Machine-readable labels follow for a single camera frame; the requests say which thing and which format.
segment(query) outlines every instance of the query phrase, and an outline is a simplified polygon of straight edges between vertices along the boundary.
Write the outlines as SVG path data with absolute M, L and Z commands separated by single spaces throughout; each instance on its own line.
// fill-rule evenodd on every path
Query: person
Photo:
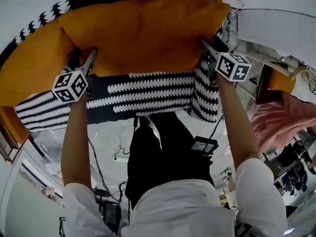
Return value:
M 284 236 L 285 205 L 272 172 L 258 159 L 256 137 L 238 94 L 220 75 L 217 85 L 236 168 L 236 221 L 233 211 L 220 206 L 209 159 L 190 150 L 192 135 L 174 113 L 157 114 L 150 115 L 151 122 L 141 119 L 133 135 L 125 191 L 132 212 L 121 236 Z M 90 190 L 86 96 L 72 104 L 61 169 L 66 236 L 114 236 Z

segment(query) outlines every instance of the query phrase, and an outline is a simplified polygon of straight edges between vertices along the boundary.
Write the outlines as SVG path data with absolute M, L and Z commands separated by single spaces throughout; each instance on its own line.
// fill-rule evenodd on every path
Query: black pants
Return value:
M 126 197 L 132 208 L 148 190 L 176 180 L 202 179 L 214 185 L 209 160 L 190 150 L 193 136 L 175 113 L 150 115 L 159 139 L 145 122 L 134 132 L 127 165 Z

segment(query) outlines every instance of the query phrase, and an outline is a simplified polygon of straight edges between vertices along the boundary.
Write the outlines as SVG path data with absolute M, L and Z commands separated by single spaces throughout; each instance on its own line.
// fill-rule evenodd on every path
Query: forearm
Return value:
M 72 104 L 61 157 L 64 185 L 80 183 L 91 188 L 86 95 Z
M 232 82 L 218 74 L 219 89 L 228 141 L 235 168 L 249 158 L 259 158 L 259 149 L 252 125 Z

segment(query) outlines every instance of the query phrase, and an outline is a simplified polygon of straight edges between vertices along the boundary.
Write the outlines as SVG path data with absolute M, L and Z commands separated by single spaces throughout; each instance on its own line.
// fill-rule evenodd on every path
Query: black and white knit fabric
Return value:
M 19 43 L 39 27 L 63 13 L 80 7 L 119 0 L 63 0 L 26 26 L 0 55 L 0 67 Z M 218 89 L 207 77 L 208 61 L 201 57 L 196 69 L 179 73 L 129 74 L 88 78 L 93 89 L 87 103 L 88 123 L 101 123 L 159 112 L 186 110 L 191 116 L 215 122 Z M 68 104 L 51 92 L 32 95 L 15 107 L 22 123 L 32 132 L 65 128 L 70 112 Z

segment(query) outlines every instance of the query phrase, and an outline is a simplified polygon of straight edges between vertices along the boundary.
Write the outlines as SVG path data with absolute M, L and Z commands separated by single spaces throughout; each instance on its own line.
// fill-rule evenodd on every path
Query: pink cloth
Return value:
M 271 144 L 283 149 L 296 132 L 316 125 L 316 105 L 284 93 L 281 101 L 261 105 L 251 123 L 260 153 Z

